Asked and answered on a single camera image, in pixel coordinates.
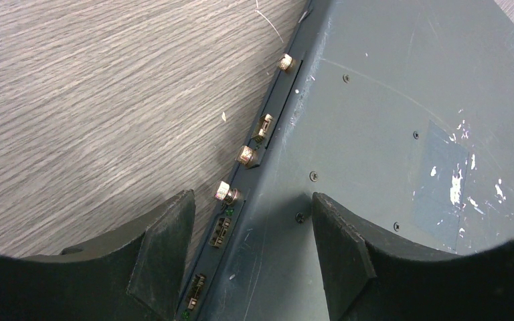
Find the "dark grey network switch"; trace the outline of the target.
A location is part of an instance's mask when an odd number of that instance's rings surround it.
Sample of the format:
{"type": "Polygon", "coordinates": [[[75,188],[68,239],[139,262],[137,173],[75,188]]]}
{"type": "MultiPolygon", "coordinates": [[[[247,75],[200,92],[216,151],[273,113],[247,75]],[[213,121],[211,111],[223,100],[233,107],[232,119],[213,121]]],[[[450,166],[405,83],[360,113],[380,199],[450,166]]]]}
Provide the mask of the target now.
{"type": "Polygon", "coordinates": [[[494,1],[310,1],[176,319],[331,320],[314,193],[456,255],[514,239],[514,24],[494,1]]]}

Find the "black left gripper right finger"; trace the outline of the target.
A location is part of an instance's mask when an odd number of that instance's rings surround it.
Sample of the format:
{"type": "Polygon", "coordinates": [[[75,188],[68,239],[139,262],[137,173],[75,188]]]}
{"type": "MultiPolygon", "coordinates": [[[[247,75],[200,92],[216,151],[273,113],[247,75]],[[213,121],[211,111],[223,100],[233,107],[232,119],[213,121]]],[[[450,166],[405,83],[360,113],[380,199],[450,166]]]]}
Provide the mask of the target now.
{"type": "Polygon", "coordinates": [[[514,320],[514,239],[456,255],[323,193],[312,196],[312,222],[331,320],[514,320]]]}

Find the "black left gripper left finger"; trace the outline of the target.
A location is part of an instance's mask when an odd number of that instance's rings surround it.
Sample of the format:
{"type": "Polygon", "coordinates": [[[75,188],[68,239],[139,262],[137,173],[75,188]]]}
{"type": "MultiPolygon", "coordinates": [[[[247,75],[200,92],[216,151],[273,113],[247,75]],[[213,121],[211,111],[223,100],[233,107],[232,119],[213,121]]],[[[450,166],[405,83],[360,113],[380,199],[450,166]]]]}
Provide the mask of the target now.
{"type": "Polygon", "coordinates": [[[0,255],[0,320],[172,320],[194,219],[184,190],[58,255],[0,255]]]}

